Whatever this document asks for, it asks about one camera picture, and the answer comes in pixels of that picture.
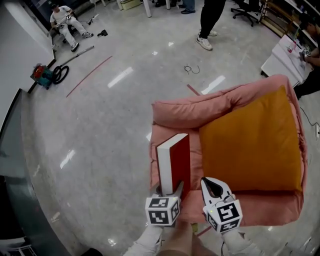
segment red book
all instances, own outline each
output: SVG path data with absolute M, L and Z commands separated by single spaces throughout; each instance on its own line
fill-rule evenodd
M 184 182 L 181 200 L 190 191 L 189 134 L 178 133 L 156 147 L 159 181 L 163 196 L 174 193 L 180 181 Z

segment white wall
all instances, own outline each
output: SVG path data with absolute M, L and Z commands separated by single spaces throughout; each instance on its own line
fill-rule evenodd
M 49 39 L 21 8 L 19 3 L 0 3 L 0 127 L 18 89 L 28 91 L 34 83 L 34 66 L 54 59 Z

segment vacuum hose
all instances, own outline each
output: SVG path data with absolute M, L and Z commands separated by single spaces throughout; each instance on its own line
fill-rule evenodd
M 60 84 L 68 75 L 69 73 L 69 66 L 56 66 L 53 70 L 51 81 L 54 85 Z

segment office chair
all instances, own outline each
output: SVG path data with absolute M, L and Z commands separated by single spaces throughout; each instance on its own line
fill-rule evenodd
M 252 19 L 256 20 L 256 23 L 259 23 L 259 20 L 256 17 L 253 17 L 249 14 L 249 12 L 258 12 L 260 7 L 259 7 L 259 0 L 249 0 L 249 3 L 244 2 L 244 0 L 235 0 L 236 4 L 239 5 L 239 8 L 234 9 L 231 8 L 231 12 L 233 13 L 234 11 L 238 12 L 237 14 L 235 14 L 233 16 L 233 18 L 235 19 L 237 16 L 246 16 L 248 18 L 248 20 L 251 22 L 251 27 L 254 26 L 254 22 L 252 21 Z

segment pink cushion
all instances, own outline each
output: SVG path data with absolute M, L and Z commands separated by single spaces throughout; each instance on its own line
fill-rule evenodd
M 262 95 L 285 86 L 296 123 L 301 155 L 301 185 L 303 191 L 307 176 L 307 144 L 302 127 L 298 100 L 284 75 L 274 75 L 259 81 L 238 85 L 216 93 L 177 99 L 156 101 L 152 104 L 153 121 L 150 141 L 151 182 L 159 181 L 155 146 L 176 133 L 190 134 L 191 192 L 182 202 L 181 218 L 189 222 L 205 222 L 200 178 L 203 177 L 202 154 L 198 128 L 226 113 L 241 108 Z M 235 192 L 243 211 L 242 226 L 276 226 L 298 219 L 304 201 L 303 192 Z

